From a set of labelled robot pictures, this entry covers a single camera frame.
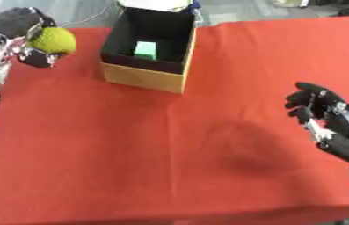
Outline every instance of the yellow ball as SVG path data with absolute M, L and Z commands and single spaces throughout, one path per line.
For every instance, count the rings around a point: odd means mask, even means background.
M 76 36 L 64 28 L 48 27 L 29 45 L 49 54 L 70 54 L 76 52 Z

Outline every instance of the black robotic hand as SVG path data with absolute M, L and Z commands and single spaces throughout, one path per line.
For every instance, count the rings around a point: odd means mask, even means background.
M 0 42 L 31 41 L 41 35 L 42 29 L 55 26 L 52 18 L 36 8 L 14 8 L 0 13 L 0 34 L 3 35 Z M 48 54 L 41 49 L 23 47 L 18 59 L 34 67 L 48 68 L 61 56 L 62 53 Z
M 33 38 L 41 29 L 56 26 L 49 16 L 36 8 L 14 8 L 0 13 L 0 33 L 7 39 L 19 37 Z
M 349 112 L 347 104 L 339 95 L 328 89 L 312 84 L 297 83 L 300 90 L 287 97 L 285 107 L 293 109 L 289 116 L 309 126 L 311 120 L 324 120 L 324 137 L 316 140 L 321 150 L 349 162 L 349 121 L 342 112 Z

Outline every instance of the tennis ball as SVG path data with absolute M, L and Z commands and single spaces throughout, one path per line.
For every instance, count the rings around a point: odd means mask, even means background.
M 48 27 L 41 31 L 38 38 L 30 41 L 29 45 L 49 54 L 70 54 L 76 52 L 76 37 L 67 29 Z

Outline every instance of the red tablecloth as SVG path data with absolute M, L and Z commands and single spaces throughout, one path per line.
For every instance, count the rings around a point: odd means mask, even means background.
M 74 32 L 76 54 L 54 69 L 17 64 L 6 84 L 0 223 L 349 217 L 348 164 L 316 149 L 284 109 L 295 81 L 349 99 L 349 18 L 201 28 L 183 96 L 106 83 L 109 31 Z

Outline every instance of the wire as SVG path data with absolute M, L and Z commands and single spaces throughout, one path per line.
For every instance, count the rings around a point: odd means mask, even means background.
M 90 18 L 86 18 L 86 19 L 78 21 L 78 22 L 61 25 L 61 28 L 66 27 L 66 26 L 70 26 L 70 25 L 79 25 L 79 24 L 83 24 L 83 23 L 89 22 L 89 21 L 93 20 L 94 18 L 98 18 L 98 17 L 102 16 L 107 9 L 108 9 L 108 6 L 106 6 L 98 15 L 92 16 Z

